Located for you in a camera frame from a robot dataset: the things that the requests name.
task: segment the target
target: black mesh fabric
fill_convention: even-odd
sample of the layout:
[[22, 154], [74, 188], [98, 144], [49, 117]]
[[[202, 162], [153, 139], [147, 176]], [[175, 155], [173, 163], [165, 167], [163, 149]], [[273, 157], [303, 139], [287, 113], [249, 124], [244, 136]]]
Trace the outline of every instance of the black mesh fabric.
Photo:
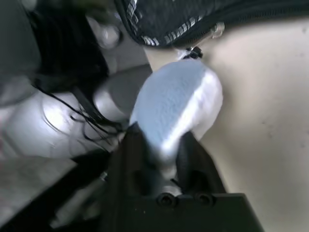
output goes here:
[[132, 33], [148, 45], [153, 45], [152, 42], [161, 45], [173, 41], [180, 34], [190, 32], [191, 26], [204, 17], [241, 1], [118, 0], [123, 8], [122, 17], [125, 15]]
[[136, 42], [160, 47], [193, 40], [218, 22], [300, 15], [300, 12], [307, 15], [309, 11], [309, 0], [115, 0], [115, 3]]

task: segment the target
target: zipper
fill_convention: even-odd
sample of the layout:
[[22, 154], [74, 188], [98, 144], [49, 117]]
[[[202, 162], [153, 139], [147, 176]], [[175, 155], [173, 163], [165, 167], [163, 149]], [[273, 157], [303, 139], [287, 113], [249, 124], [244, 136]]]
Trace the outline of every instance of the zipper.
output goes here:
[[272, 8], [272, 5], [269, 4], [267, 10], [264, 11], [254, 11], [254, 7], [252, 7], [252, 12], [244, 12], [247, 11], [247, 8], [243, 8], [239, 12], [239, 10], [231, 9], [229, 12], [225, 14], [218, 15], [217, 18], [219, 18], [218, 23], [215, 24], [215, 26], [203, 26], [203, 20], [199, 22], [198, 28], [207, 28], [200, 32], [198, 35], [193, 36], [194, 32], [191, 32], [190, 34], [187, 34], [183, 38], [179, 38], [175, 43], [174, 46], [183, 46], [184, 44], [192, 44], [196, 43], [197, 45], [201, 45], [200, 42], [207, 41], [208, 39], [214, 39], [222, 36], [223, 32], [225, 31], [225, 28], [233, 27], [235, 25], [239, 25], [241, 23], [247, 23], [251, 22], [257, 19], [269, 19], [274, 17], [280, 17], [280, 16], [287, 16], [287, 15], [293, 15], [293, 16], [300, 16], [300, 15], [306, 15], [309, 12], [309, 2], [305, 1], [306, 4], [300, 4], [299, 6], [288, 6], [288, 7], [278, 7], [278, 8]]

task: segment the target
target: screw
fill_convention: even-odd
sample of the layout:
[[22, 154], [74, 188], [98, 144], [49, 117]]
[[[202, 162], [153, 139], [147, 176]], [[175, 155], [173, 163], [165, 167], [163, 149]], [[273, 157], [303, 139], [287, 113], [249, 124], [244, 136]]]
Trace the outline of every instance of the screw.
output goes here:
[[157, 198], [157, 203], [162, 207], [175, 207], [177, 200], [170, 193], [161, 193]]
[[212, 205], [212, 198], [210, 195], [206, 193], [203, 192], [197, 193], [196, 199], [204, 205]]

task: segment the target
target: beige wall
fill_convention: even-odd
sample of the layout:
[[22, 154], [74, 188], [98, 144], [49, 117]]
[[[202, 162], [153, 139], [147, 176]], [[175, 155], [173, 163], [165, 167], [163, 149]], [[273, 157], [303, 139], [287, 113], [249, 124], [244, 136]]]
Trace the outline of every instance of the beige wall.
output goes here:
[[[267, 232], [309, 230], [309, 18], [251, 24], [204, 43], [224, 105], [202, 144]], [[176, 51], [147, 49], [155, 70]]]

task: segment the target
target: white fluffy object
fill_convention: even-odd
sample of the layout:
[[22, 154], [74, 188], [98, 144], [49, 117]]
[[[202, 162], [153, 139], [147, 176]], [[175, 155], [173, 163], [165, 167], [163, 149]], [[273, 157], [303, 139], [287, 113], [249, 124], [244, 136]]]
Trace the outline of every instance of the white fluffy object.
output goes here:
[[149, 145], [150, 159], [175, 174], [181, 137], [192, 131], [200, 140], [222, 106], [222, 86], [200, 60], [186, 59], [154, 72], [141, 88], [130, 124], [138, 123]]

